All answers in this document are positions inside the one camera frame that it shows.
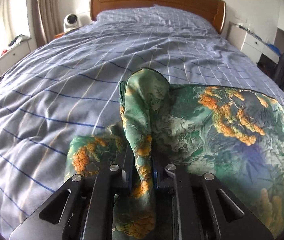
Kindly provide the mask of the blue checked duvet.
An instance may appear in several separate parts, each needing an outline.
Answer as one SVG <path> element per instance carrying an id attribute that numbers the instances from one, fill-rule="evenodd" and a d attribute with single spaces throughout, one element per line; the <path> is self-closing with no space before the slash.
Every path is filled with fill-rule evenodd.
<path id="1" fill-rule="evenodd" d="M 68 180 L 74 137 L 121 120 L 120 83 L 145 68 L 174 85 L 248 89 L 284 106 L 275 82 L 201 16 L 158 5 L 101 12 L 0 77 L 0 239 Z M 170 228 L 147 239 L 173 239 L 171 197 L 153 188 L 156 210 L 168 213 L 159 223 Z"/>

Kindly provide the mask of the white low window cabinet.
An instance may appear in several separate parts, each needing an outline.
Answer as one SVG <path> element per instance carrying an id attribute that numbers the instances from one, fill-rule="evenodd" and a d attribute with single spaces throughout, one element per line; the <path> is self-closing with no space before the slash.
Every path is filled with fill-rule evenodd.
<path id="1" fill-rule="evenodd" d="M 0 56 L 0 76 L 7 72 L 9 68 L 13 67 L 16 63 L 22 60 L 26 55 L 31 52 L 30 45 L 27 40 L 17 44 L 9 51 Z"/>

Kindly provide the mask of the white desk with drawers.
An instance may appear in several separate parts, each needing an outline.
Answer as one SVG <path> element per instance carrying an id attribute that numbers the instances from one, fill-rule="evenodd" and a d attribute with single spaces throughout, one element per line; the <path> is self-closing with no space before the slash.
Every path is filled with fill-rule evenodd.
<path id="1" fill-rule="evenodd" d="M 275 65 L 279 61 L 280 56 L 267 44 L 234 23 L 229 24 L 227 40 L 255 65 L 259 63 Z"/>

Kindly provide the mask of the white round fan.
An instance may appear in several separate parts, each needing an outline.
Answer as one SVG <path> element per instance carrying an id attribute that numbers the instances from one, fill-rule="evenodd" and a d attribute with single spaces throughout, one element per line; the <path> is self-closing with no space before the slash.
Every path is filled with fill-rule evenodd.
<path id="1" fill-rule="evenodd" d="M 64 32 L 70 32 L 79 27 L 79 18 L 75 14 L 68 14 L 63 21 Z"/>

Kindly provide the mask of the beige curtain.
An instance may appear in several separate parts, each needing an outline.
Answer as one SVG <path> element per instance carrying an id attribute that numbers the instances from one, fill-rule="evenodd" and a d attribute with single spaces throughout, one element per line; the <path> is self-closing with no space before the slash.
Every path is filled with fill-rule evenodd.
<path id="1" fill-rule="evenodd" d="M 32 17 L 37 47 L 48 44 L 62 32 L 58 0 L 32 0 Z"/>

